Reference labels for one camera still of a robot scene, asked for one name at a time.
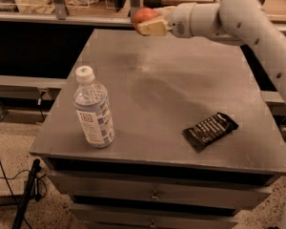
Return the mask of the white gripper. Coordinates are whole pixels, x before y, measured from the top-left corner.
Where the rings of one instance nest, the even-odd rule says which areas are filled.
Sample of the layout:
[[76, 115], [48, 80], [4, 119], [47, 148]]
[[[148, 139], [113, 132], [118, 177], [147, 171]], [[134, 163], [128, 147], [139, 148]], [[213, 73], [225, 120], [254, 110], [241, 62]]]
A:
[[184, 3], [175, 6], [155, 8], [154, 11], [159, 16], [168, 17], [168, 21], [163, 17], [157, 17], [137, 25], [138, 31], [147, 36], [165, 36], [171, 30], [172, 34], [178, 38], [192, 38], [192, 13], [196, 3]]

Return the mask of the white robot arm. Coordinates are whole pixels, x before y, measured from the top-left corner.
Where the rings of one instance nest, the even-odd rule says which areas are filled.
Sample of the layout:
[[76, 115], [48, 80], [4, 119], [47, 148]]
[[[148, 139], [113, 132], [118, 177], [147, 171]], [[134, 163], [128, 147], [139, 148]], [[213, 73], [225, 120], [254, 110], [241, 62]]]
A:
[[201, 36], [254, 52], [286, 105], [286, 36], [269, 20], [258, 0], [183, 3], [157, 9], [141, 8], [133, 16], [135, 30], [145, 36]]

